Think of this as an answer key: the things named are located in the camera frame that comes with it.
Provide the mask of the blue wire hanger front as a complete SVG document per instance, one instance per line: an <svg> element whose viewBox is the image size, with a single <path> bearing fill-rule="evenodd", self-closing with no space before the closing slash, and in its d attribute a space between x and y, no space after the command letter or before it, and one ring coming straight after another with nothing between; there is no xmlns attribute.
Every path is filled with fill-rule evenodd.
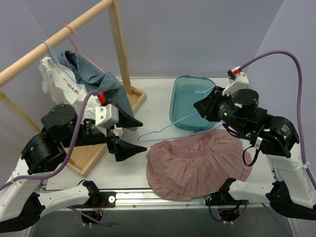
<svg viewBox="0 0 316 237"><path fill-rule="evenodd" d="M194 108L193 104L204 99L214 87L196 88L194 86L184 86L180 89L174 88L171 96L171 104L169 109L169 119L171 124L159 129L150 131L137 138L139 142L162 141L163 139L143 139L150 134L159 134L170 127L177 127L181 130L194 133L202 133L205 131L219 128L222 124L219 122L208 122L203 119Z"/></svg>

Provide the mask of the pink ruffled skirt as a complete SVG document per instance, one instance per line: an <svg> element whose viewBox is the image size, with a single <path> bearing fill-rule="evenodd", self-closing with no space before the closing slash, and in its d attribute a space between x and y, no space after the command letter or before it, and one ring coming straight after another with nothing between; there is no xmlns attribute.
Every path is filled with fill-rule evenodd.
<svg viewBox="0 0 316 237"><path fill-rule="evenodd" d="M146 158L150 188L174 201L215 193L229 178L244 182L252 169L242 141L224 129L155 143Z"/></svg>

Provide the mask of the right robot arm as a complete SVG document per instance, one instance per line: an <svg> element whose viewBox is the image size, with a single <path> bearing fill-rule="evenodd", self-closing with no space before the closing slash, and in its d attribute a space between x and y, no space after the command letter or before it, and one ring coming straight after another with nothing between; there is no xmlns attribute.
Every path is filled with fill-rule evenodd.
<svg viewBox="0 0 316 237"><path fill-rule="evenodd" d="M233 137L249 141L256 154L265 154L281 180L258 184L228 178L218 192L211 194L211 204L263 203L284 217L314 220L316 192L293 123L260 108L259 95L252 89L240 89L229 96L223 91L215 87L194 103L195 109L208 121L222 122Z"/></svg>

